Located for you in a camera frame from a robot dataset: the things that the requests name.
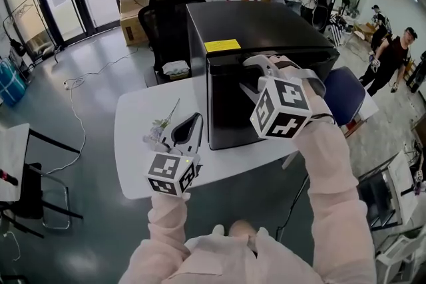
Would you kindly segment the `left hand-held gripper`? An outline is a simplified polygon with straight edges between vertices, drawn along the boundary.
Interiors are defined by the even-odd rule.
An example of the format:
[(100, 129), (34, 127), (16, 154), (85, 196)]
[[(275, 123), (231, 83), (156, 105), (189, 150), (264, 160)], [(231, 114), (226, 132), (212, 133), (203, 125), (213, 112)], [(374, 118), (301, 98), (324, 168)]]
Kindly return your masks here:
[(198, 149), (204, 121), (199, 112), (178, 117), (163, 131), (145, 162), (144, 177), (152, 191), (182, 197), (202, 164)]

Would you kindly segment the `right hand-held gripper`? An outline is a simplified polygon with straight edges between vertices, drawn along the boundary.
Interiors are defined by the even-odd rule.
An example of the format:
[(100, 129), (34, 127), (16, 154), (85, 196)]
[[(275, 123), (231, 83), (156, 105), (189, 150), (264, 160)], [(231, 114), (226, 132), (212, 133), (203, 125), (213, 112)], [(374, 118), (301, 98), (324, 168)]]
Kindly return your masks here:
[(241, 82), (239, 85), (254, 103), (250, 123), (258, 137), (293, 140), (313, 115), (303, 81), (310, 81), (312, 88), (323, 96), (325, 86), (321, 79), (311, 69), (281, 75), (266, 55), (249, 57), (242, 65), (250, 71), (250, 86)]

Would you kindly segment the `person's right hand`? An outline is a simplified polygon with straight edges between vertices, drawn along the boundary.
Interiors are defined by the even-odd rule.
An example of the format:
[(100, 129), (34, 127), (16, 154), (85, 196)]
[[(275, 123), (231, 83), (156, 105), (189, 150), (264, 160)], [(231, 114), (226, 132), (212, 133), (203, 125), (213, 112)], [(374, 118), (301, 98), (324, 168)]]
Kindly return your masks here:
[(268, 56), (268, 60), (271, 62), (273, 69), (278, 70), (279, 72), (293, 74), (301, 69), (296, 63), (284, 55), (270, 55)]

